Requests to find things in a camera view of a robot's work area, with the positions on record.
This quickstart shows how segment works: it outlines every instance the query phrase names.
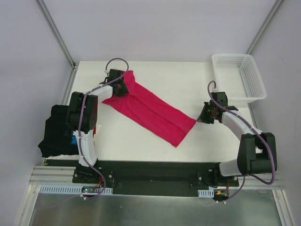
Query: white table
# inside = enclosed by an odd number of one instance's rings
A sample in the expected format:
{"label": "white table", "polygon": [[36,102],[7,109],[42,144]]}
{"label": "white table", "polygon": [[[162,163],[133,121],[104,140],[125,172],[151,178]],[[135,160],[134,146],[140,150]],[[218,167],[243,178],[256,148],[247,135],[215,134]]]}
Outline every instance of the white table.
{"label": "white table", "polygon": [[[156,96],[196,119],[209,101],[207,85],[213,80],[212,63],[128,62],[136,82]],[[104,80],[106,61],[81,61],[72,91],[87,92]],[[125,70],[121,61],[109,68]],[[239,107],[250,123],[247,105]],[[239,140],[218,121],[212,125],[197,122],[175,148],[167,141],[114,110],[99,103],[101,128],[94,137],[99,160],[219,162],[237,158]]]}

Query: white plastic basket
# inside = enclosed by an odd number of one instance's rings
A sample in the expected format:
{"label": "white plastic basket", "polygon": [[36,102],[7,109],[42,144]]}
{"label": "white plastic basket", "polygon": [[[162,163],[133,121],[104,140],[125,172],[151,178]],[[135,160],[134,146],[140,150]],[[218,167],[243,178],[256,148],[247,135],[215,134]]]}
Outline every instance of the white plastic basket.
{"label": "white plastic basket", "polygon": [[231,103],[251,103],[267,97],[251,55],[214,54],[212,62],[217,91],[226,92]]}

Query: pink cloth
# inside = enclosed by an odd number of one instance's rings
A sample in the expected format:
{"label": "pink cloth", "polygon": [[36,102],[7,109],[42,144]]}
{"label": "pink cloth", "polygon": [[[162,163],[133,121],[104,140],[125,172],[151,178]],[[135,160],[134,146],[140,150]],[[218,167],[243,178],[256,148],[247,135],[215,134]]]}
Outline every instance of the pink cloth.
{"label": "pink cloth", "polygon": [[112,106],[118,112],[177,147],[196,120],[136,83],[133,71],[125,75],[124,81],[129,94],[119,98],[113,96],[104,100],[103,103]]}

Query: gray wall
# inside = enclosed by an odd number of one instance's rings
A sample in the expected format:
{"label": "gray wall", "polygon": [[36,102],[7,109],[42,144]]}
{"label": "gray wall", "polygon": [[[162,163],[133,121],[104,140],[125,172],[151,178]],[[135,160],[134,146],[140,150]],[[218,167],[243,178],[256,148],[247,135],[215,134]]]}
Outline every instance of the gray wall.
{"label": "gray wall", "polygon": [[12,226],[71,68],[35,1],[1,1],[0,21],[0,225]]}
{"label": "gray wall", "polygon": [[75,61],[244,53],[275,0],[45,0]]}
{"label": "gray wall", "polygon": [[301,1],[287,0],[255,50],[267,98],[256,122],[277,140],[277,157],[294,217],[301,223]]}

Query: metal floor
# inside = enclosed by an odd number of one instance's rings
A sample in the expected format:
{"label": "metal floor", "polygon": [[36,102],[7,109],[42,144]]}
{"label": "metal floor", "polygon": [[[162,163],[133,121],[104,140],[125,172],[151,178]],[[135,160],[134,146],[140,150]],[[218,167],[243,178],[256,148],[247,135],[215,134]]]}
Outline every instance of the metal floor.
{"label": "metal floor", "polygon": [[[69,197],[39,194],[37,203],[50,206]],[[281,222],[272,191],[242,190],[226,204],[185,197],[102,195],[91,201],[75,197],[52,209],[36,204],[30,225],[277,226]]]}

